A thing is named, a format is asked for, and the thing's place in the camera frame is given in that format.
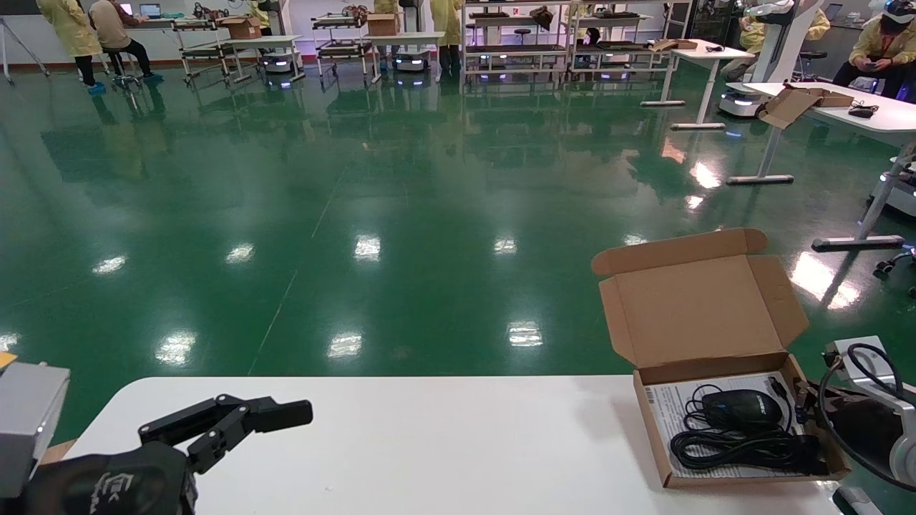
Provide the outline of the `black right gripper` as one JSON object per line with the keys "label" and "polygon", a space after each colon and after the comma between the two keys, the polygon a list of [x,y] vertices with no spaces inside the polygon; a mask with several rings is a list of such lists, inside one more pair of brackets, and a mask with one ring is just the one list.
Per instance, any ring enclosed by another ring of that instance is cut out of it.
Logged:
{"label": "black right gripper", "polygon": [[[819,408],[819,384],[793,381],[796,424],[802,430],[828,427],[833,434],[877,469],[889,469],[891,453],[903,436],[902,418],[873,398],[850,389],[828,387]],[[821,421],[819,414],[826,419]]]}

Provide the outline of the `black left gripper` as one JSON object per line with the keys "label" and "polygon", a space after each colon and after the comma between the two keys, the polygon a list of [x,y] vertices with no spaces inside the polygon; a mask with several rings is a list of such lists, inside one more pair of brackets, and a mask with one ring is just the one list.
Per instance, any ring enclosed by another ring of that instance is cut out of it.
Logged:
{"label": "black left gripper", "polygon": [[[40,466],[20,496],[20,512],[193,514],[195,474],[209,472],[253,431],[281,431],[312,421],[308,400],[279,403],[269,396],[242,400],[220,394],[142,424],[138,437],[144,446],[134,450]],[[200,438],[187,454],[172,447],[194,437]]]}

